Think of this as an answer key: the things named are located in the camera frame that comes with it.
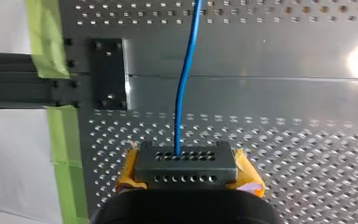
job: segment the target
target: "screw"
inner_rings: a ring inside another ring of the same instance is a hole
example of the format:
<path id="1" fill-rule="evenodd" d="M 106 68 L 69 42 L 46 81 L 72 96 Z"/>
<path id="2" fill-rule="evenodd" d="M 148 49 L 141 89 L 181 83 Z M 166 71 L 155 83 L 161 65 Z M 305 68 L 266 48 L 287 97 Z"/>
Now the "screw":
<path id="1" fill-rule="evenodd" d="M 101 42 L 99 42 L 99 41 L 95 41 L 95 42 L 93 43 L 93 47 L 94 47 L 95 49 L 101 49 L 101 48 L 103 47 L 103 44 L 102 44 Z"/>

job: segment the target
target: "green masking tape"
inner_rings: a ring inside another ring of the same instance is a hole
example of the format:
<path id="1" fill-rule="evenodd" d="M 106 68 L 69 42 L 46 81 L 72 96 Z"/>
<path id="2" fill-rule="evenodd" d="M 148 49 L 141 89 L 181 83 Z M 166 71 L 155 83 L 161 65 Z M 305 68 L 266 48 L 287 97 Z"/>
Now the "green masking tape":
<path id="1" fill-rule="evenodd" d="M 70 78 L 63 49 L 58 0 L 26 0 L 31 51 L 43 78 Z"/>
<path id="2" fill-rule="evenodd" d="M 77 111 L 70 105 L 48 108 L 52 158 L 63 224 L 87 224 Z"/>

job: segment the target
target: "green tape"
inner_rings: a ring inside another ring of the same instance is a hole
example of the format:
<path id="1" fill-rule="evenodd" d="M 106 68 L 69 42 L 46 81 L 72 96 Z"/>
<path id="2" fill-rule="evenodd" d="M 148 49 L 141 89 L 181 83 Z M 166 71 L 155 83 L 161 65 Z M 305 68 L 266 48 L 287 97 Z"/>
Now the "green tape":
<path id="1" fill-rule="evenodd" d="M 63 49 L 58 0 L 26 0 L 31 51 L 37 74 L 70 78 Z"/>
<path id="2" fill-rule="evenodd" d="M 77 111 L 70 105 L 48 108 L 51 147 L 64 224 L 87 224 Z"/>

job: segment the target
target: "metal sheet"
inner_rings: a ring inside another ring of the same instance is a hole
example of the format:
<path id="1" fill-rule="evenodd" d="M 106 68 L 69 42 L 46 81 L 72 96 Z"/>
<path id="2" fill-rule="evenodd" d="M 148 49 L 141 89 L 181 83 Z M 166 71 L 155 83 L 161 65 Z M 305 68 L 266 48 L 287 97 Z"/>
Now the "metal sheet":
<path id="1" fill-rule="evenodd" d="M 83 122 L 90 210 L 114 196 L 131 141 L 172 145 L 170 114 L 95 111 Z M 186 145 L 242 148 L 285 223 L 358 223 L 358 123 L 192 114 L 184 126 Z"/>
<path id="2" fill-rule="evenodd" d="M 210 1 L 192 76 L 358 78 L 358 1 Z M 89 71 L 83 38 L 126 39 L 128 74 L 178 77 L 191 5 L 181 1 L 62 1 L 69 57 Z"/>
<path id="3" fill-rule="evenodd" d="M 80 116 L 89 209 L 113 196 L 130 141 L 172 144 L 190 1 L 61 1 L 75 72 L 86 41 L 123 38 L 128 112 Z M 186 92 L 184 141 L 229 140 L 286 223 L 358 223 L 358 0 L 208 1 Z"/>

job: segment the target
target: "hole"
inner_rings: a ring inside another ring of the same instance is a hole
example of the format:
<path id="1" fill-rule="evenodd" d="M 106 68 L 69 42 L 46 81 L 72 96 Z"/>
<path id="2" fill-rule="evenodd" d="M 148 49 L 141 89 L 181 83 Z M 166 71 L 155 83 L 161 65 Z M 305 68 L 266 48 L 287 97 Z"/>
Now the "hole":
<path id="1" fill-rule="evenodd" d="M 287 14 L 291 14 L 293 12 L 293 9 L 291 7 L 287 7 L 285 10 L 284 10 Z"/>
<path id="2" fill-rule="evenodd" d="M 66 46 L 72 46 L 72 45 L 74 45 L 74 39 L 72 39 L 72 38 L 65 38 L 65 39 L 63 40 L 63 43 L 64 43 L 64 45 L 66 45 Z"/>
<path id="3" fill-rule="evenodd" d="M 66 61 L 66 64 L 68 65 L 68 67 L 73 68 L 75 67 L 75 60 L 68 60 Z"/>
<path id="4" fill-rule="evenodd" d="M 180 179 L 182 180 L 182 182 L 187 182 L 188 177 L 187 177 L 187 175 L 182 175 L 182 177 Z"/>
<path id="5" fill-rule="evenodd" d="M 214 182 L 214 181 L 216 181 L 216 180 L 217 180 L 217 177 L 216 177 L 215 175 L 209 176 L 209 181 L 210 181 L 210 182 Z"/>
<path id="6" fill-rule="evenodd" d="M 192 175 L 192 176 L 190 177 L 190 181 L 191 181 L 191 182 L 196 182 L 196 181 L 197 181 L 197 176 L 196 176 L 196 175 Z"/>
<path id="7" fill-rule="evenodd" d="M 302 11 L 304 13 L 310 13 L 310 7 L 303 7 Z"/>
<path id="8" fill-rule="evenodd" d="M 340 6 L 340 7 L 338 8 L 338 10 L 339 10 L 340 12 L 342 12 L 342 13 L 345 13 L 345 12 L 348 11 L 348 7 L 346 7 L 346 6 Z"/>
<path id="9" fill-rule="evenodd" d="M 200 176 L 200 182 L 205 182 L 208 180 L 208 177 L 206 175 Z"/>
<path id="10" fill-rule="evenodd" d="M 328 7 L 321 7 L 321 12 L 322 13 L 327 13 L 328 12 Z"/>
<path id="11" fill-rule="evenodd" d="M 214 14 L 216 16 L 223 16 L 224 13 L 225 13 L 224 10 L 221 8 L 214 11 Z"/>

